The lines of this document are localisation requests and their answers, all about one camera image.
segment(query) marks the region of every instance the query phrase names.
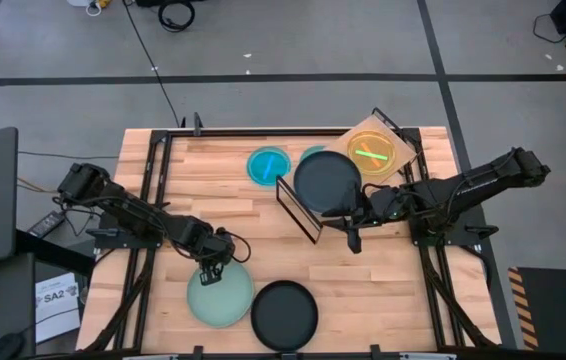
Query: black plate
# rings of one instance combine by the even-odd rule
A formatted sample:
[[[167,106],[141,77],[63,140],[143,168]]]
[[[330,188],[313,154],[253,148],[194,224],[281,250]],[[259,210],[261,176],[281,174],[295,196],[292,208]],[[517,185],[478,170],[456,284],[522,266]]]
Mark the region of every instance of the black plate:
[[[303,285],[279,280],[259,291],[250,317],[263,345],[278,352],[296,351],[314,336],[319,309]]]
[[[351,182],[361,187],[361,173],[347,156],[320,151],[306,157],[294,173],[294,191],[310,210],[323,213],[337,207]]]

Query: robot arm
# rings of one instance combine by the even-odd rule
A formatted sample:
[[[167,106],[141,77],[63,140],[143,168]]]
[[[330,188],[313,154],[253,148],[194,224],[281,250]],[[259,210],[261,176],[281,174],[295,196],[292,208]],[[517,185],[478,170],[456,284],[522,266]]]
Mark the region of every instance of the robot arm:
[[[323,225],[347,232],[348,246],[354,253],[361,251],[361,228],[416,218],[430,233],[444,233],[461,213],[506,189],[539,186],[549,172],[533,152],[516,148],[448,179],[429,179],[399,187],[366,185],[361,190],[353,185],[338,208],[323,213],[324,217],[341,219],[327,220]],[[368,197],[368,186],[380,190]]]
[[[72,165],[58,192],[62,204],[97,206],[116,218],[121,228],[140,239],[166,237],[179,253],[199,263],[203,285],[221,280],[223,266],[234,254],[235,245],[223,228],[214,233],[210,224],[198,218],[168,214],[125,191],[98,166]]]

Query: cyan petri dish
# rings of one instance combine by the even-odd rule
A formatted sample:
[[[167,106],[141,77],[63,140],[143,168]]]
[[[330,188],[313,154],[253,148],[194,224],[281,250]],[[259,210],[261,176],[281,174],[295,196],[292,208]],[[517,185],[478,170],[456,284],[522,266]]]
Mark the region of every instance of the cyan petri dish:
[[[247,173],[250,179],[263,186],[274,186],[276,177],[285,176],[291,168],[290,157],[276,147],[260,148],[247,160]]]

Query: teal plate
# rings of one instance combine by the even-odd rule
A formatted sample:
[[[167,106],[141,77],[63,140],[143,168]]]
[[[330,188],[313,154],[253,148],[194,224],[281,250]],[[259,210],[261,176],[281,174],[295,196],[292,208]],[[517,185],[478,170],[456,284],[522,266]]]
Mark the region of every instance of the teal plate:
[[[323,149],[325,149],[325,146],[323,145],[315,145],[307,148],[307,150],[303,152],[303,155],[301,155],[301,161],[305,160],[306,157],[314,154],[315,152],[323,151]]]
[[[222,279],[203,286],[197,269],[187,284],[187,305],[202,323],[214,328],[228,327],[247,313],[254,297],[252,277],[243,265],[232,260],[223,269]]]

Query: gray floor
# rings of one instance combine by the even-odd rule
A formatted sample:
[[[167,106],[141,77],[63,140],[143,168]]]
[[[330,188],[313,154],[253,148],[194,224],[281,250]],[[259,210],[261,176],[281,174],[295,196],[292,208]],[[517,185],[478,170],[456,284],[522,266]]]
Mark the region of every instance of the gray floor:
[[[564,47],[531,34],[533,18],[556,3],[428,0],[446,72],[565,74]],[[194,25],[181,34],[164,32],[150,10],[131,8],[164,76],[434,74],[413,0],[208,0],[195,7]],[[558,37],[549,22],[539,32]],[[64,0],[0,5],[0,78],[152,75],[119,1],[96,18]],[[485,203],[488,222],[501,227],[492,238],[501,274],[513,265],[566,268],[566,82],[450,86],[472,164],[524,146],[553,170],[538,189],[512,190]],[[167,84],[166,91],[179,116],[197,111],[207,127],[354,125],[374,106],[400,125],[449,126],[436,82]],[[125,128],[173,125],[156,84],[0,87],[0,127],[19,128],[22,150],[116,155]],[[49,189],[72,163],[19,160],[21,177]],[[114,171],[113,160],[97,163]],[[18,196],[21,227],[54,207],[48,195],[19,189]],[[74,219],[78,226],[85,220]],[[66,226],[50,238],[63,245],[87,239],[74,238]],[[68,350],[75,336],[39,350]]]

